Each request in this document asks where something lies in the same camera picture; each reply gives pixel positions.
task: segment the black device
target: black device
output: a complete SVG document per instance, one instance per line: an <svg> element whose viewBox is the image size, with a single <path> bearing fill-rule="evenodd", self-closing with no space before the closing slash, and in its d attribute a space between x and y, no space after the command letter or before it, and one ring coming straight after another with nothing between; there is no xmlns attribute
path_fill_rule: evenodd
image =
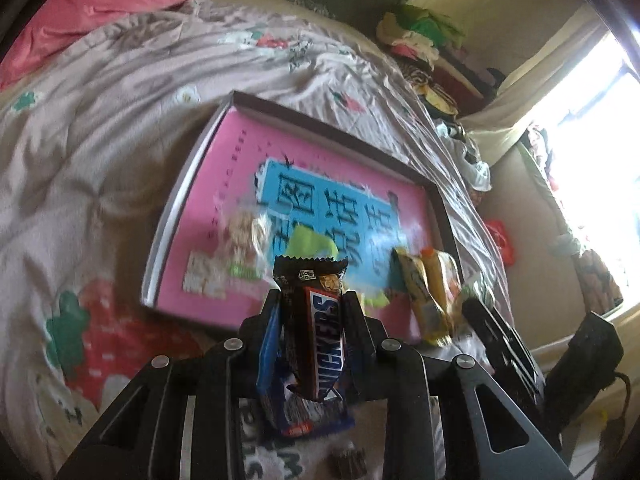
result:
<svg viewBox="0 0 640 480"><path fill-rule="evenodd" d="M589 312L545 377L500 312L469 299L462 313L484 343L494 379L557 451L560 433L616 379L623 348L615 327Z"/></svg>
<svg viewBox="0 0 640 480"><path fill-rule="evenodd" d="M159 356L89 430L58 480L244 478L238 398L257 397L262 340L280 293L272 290L239 338L203 357ZM342 296L352 402L387 399L383 478L435 480L430 396L440 399L447 479L553 479L572 475L545 437L473 358L425 357L387 337L357 296Z"/></svg>

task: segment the bedsheet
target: bedsheet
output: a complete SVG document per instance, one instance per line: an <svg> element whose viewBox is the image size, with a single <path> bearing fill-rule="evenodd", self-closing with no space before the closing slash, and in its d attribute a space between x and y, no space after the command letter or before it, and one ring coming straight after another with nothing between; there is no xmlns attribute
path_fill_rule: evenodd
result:
<svg viewBox="0 0 640 480"><path fill-rule="evenodd" d="M500 255L397 67L294 16L210 0L183 10L95 30L0 101L0 431L44 479L145 362L210 344L138 307L138 296L168 193L233 89L332 124L430 177L464 275L494 280L511 320ZM470 338L444 353L460 351L482 348ZM357 440L369 442L384 415L363 409L351 436L379 478L380 441ZM309 443L254 444L245 447L250 478L324 478Z"/></svg>

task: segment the small chocolate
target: small chocolate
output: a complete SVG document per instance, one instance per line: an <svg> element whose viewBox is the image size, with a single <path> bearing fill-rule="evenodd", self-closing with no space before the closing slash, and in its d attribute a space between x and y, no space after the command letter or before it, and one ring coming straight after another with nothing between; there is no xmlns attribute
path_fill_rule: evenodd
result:
<svg viewBox="0 0 640 480"><path fill-rule="evenodd" d="M299 396L322 401L344 367L340 297L348 261L278 256L273 279L280 286L285 355Z"/></svg>
<svg viewBox="0 0 640 480"><path fill-rule="evenodd" d="M355 449L353 443L350 444L329 457L331 472L338 480L357 480L367 474L364 449Z"/></svg>

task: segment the yellow snack package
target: yellow snack package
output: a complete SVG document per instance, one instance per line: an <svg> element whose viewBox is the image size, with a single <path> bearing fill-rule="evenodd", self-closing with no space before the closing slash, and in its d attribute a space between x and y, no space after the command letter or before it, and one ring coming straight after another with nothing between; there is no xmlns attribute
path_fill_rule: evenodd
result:
<svg viewBox="0 0 640 480"><path fill-rule="evenodd" d="M420 252L420 259L427 273L427 285L433 299L457 325L462 321L462 313L455 312L456 296L460 293L460 279L456 261L449 253L426 247Z"/></svg>
<svg viewBox="0 0 640 480"><path fill-rule="evenodd" d="M411 306L420 327L420 336L432 345L443 347L451 344L447 315L429 292L421 259L409 254L404 247L396 247L394 251L402 268L404 284L411 296Z"/></svg>

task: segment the beige wall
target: beige wall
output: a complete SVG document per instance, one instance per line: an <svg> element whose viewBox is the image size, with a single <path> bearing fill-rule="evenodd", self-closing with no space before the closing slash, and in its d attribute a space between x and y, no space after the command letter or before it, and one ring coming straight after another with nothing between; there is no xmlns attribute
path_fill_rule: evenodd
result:
<svg viewBox="0 0 640 480"><path fill-rule="evenodd" d="M570 256L549 250L562 232L516 146L491 168L491 183L478 212L501 220L514 247L506 272L516 329L530 349L573 334L585 315L578 275Z"/></svg>
<svg viewBox="0 0 640 480"><path fill-rule="evenodd" d="M466 28L465 45L486 66L505 74L533 56L582 0L415 0Z"/></svg>

